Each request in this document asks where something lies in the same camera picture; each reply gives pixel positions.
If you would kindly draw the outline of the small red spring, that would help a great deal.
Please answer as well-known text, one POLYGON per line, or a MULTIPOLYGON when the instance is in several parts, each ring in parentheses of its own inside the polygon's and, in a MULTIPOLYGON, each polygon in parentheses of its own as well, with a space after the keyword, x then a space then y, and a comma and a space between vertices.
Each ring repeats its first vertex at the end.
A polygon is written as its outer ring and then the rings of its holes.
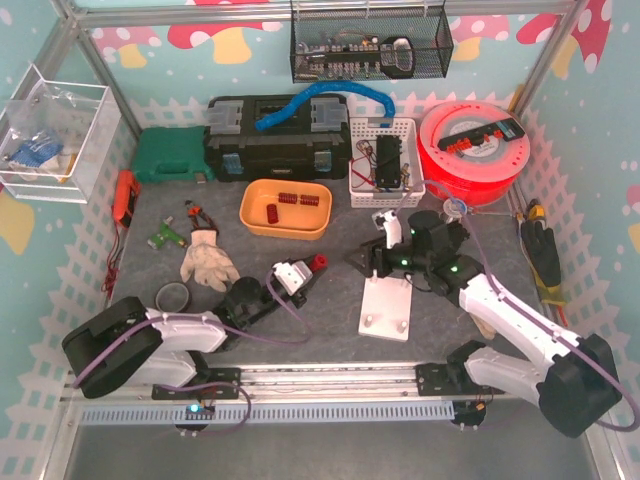
POLYGON ((299 203, 303 206, 317 207, 320 203, 320 197, 315 195, 301 195, 299 203))
POLYGON ((298 202, 298 195, 290 192, 280 192, 278 194, 278 202, 295 205, 298 202))

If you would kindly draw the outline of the white peg base plate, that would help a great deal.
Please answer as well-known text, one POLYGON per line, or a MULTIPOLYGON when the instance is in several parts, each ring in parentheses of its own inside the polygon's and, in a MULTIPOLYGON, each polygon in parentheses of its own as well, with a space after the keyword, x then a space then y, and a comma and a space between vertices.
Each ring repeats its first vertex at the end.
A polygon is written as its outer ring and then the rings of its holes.
POLYGON ((409 339, 413 288, 405 279, 367 278, 364 283, 358 333, 379 339, 409 339))

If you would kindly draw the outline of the red handled pliers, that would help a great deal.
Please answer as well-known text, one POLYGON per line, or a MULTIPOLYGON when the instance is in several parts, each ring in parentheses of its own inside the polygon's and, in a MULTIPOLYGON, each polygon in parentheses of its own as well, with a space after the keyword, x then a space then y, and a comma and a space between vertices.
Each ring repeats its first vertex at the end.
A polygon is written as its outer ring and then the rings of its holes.
POLYGON ((204 212, 201 206, 191 200, 186 200, 185 207, 187 208, 187 216, 191 222, 191 237, 202 232, 219 233, 217 224, 204 212))

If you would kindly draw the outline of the yellow handled screwdriver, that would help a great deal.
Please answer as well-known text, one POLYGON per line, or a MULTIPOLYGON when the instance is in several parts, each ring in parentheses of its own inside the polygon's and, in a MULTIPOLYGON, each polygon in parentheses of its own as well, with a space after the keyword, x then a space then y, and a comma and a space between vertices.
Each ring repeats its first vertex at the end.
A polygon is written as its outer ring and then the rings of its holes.
POLYGON ((481 208, 471 208, 470 213, 472 215, 494 215, 494 216, 508 216, 515 218, 518 222, 532 221, 532 222, 546 222, 546 211, 542 204, 537 200, 531 200, 524 210, 516 210, 515 212, 487 210, 481 208))

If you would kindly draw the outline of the black terminal strip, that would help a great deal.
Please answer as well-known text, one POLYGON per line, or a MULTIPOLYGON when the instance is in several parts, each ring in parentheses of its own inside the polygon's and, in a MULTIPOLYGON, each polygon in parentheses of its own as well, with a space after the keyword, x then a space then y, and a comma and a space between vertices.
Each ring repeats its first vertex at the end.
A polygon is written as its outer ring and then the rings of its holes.
POLYGON ((481 146, 492 138, 511 142, 523 138, 524 135, 525 131, 517 120, 505 118, 441 138, 437 143, 437 147, 441 151, 454 154, 472 147, 481 146))

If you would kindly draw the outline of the green small tool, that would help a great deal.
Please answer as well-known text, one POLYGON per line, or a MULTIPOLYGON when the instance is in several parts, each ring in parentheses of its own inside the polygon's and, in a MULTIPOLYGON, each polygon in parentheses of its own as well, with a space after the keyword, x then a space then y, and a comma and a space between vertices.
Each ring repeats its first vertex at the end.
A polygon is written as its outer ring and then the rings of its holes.
POLYGON ((159 230, 147 240, 147 245, 150 248, 159 250, 168 242, 171 242, 183 249, 188 247, 187 240, 171 228, 172 222, 172 216, 168 216, 162 220, 159 230))

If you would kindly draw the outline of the white work glove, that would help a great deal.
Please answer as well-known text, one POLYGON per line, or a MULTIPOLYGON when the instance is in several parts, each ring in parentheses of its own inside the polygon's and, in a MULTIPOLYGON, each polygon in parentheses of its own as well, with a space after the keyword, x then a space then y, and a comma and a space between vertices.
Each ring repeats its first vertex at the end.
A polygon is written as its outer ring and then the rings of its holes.
POLYGON ((213 229, 191 232, 191 244, 181 264, 180 276, 183 282, 193 279, 198 285, 224 293, 240 275, 228 254, 217 245, 217 236, 218 232, 213 229))

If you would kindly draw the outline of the clear acrylic wall box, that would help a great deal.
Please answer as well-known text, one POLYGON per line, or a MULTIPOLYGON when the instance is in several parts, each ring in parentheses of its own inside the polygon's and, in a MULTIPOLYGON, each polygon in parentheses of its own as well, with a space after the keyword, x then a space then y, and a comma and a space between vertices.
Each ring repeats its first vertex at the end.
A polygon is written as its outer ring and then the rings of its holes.
POLYGON ((34 65, 22 85, 2 111, 1 186, 18 200, 86 204, 121 119, 111 89, 47 80, 34 65))

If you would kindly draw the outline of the black module in basket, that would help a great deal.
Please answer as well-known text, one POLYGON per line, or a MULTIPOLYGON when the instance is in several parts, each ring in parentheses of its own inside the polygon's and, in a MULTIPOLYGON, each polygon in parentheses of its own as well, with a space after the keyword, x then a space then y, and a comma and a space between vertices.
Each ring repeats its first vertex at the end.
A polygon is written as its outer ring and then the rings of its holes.
POLYGON ((401 186, 401 140, 394 135, 378 135, 375 150, 375 185, 380 189, 401 186))

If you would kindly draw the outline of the green plastic case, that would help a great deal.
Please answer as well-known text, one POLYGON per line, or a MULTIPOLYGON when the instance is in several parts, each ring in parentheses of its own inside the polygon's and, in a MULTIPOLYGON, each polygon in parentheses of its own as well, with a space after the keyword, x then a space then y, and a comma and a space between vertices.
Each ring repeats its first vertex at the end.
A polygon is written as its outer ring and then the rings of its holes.
POLYGON ((215 179, 205 162, 203 126, 152 127, 142 131, 131 171, 142 184, 215 179))

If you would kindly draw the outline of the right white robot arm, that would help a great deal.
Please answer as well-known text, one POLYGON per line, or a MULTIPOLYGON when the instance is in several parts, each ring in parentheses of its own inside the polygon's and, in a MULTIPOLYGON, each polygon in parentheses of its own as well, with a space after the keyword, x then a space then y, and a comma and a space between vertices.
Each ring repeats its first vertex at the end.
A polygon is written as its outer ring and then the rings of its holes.
POLYGON ((639 412, 633 395, 620 382, 612 350, 597 334, 582 337, 527 305, 503 286, 485 256, 460 253, 462 243, 476 239, 468 208, 452 197, 461 217, 445 222, 433 210, 409 218, 410 236, 403 236, 401 205, 379 210, 372 221, 381 237, 357 249, 362 261, 354 267, 366 278, 379 279, 395 271, 418 273, 430 292, 448 299, 508 340, 521 353, 515 358, 483 343, 461 347, 462 369, 471 382, 512 394, 539 408, 548 423, 576 438, 592 425, 621 433, 639 428, 603 421, 621 401, 639 412))

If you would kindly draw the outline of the red filament spool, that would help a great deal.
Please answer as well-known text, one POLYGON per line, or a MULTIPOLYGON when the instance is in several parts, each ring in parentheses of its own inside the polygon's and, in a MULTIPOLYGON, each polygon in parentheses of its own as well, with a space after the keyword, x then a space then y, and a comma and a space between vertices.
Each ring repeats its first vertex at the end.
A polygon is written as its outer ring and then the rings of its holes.
POLYGON ((442 200, 453 196, 471 207, 488 205, 504 196, 529 160, 531 146, 526 133, 511 142, 492 138, 454 154, 441 151, 437 143, 505 118, 520 124, 506 110, 475 100, 445 102, 428 111, 420 123, 417 147, 429 193, 442 200))

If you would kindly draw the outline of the aluminium rail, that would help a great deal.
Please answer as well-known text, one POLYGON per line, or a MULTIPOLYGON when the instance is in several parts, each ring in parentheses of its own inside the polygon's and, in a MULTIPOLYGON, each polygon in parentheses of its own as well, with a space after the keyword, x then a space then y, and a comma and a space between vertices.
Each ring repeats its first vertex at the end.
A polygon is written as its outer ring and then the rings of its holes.
POLYGON ((208 365, 195 352, 184 359, 151 358, 137 370, 109 368, 101 363, 79 383, 88 399, 121 388, 151 390, 155 401, 192 402, 207 408, 217 400, 232 400, 246 391, 252 397, 344 396, 367 392, 421 397, 501 395, 496 386, 473 383, 461 363, 339 363, 282 365, 208 365))

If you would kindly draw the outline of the black toolbox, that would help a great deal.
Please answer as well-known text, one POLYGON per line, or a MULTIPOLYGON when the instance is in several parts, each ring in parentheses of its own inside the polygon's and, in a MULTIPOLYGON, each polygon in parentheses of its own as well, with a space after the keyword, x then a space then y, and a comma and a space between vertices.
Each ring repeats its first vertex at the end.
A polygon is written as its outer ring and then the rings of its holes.
POLYGON ((206 109, 205 162, 221 182, 262 178, 311 181, 346 177, 352 158, 344 96, 321 94, 264 131, 256 122, 281 110, 290 95, 222 96, 206 109))

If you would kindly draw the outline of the orange plastic tray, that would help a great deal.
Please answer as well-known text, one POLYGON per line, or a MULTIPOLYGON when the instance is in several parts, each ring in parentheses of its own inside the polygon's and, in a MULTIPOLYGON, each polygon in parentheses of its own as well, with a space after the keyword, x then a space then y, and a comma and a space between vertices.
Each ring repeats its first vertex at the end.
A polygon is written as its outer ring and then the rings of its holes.
POLYGON ((330 222, 333 195, 328 187, 313 182, 298 182, 276 179, 259 179, 245 189, 239 218, 247 229, 255 235, 274 238, 314 241, 320 239, 330 222), (298 202, 282 204, 278 202, 280 192, 298 195, 298 202), (301 195, 320 197, 317 207, 299 203, 301 195), (279 222, 269 225, 266 206, 276 204, 279 222))

